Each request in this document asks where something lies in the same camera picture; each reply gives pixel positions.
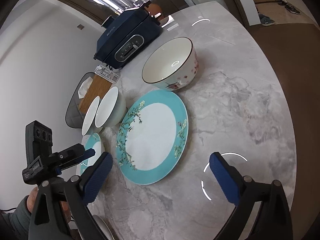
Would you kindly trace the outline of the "left hand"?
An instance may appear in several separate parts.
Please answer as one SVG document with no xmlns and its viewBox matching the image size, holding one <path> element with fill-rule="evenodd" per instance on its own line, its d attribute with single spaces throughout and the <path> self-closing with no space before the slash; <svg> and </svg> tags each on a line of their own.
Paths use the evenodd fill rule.
<svg viewBox="0 0 320 240">
<path fill-rule="evenodd" d="M 34 209 L 34 205 L 36 202 L 36 197 L 37 197 L 38 191 L 39 191 L 38 187 L 33 188 L 27 198 L 27 209 L 30 213 L 32 213 L 32 211 Z M 67 202 L 60 202 L 60 204 L 63 209 L 63 213 L 65 215 L 66 221 L 67 221 L 67 223 L 69 223 L 71 221 L 71 212 L 70 212 L 69 206 L 68 206 Z"/>
</svg>

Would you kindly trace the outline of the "grey sleeve left forearm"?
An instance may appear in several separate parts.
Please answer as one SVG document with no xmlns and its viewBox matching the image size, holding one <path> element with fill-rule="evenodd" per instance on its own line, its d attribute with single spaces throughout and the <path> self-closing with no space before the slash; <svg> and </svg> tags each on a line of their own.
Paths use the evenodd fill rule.
<svg viewBox="0 0 320 240">
<path fill-rule="evenodd" d="M 28 239 L 31 212 L 27 208 L 25 196 L 12 213 L 1 212 L 1 237 L 5 239 Z"/>
</svg>

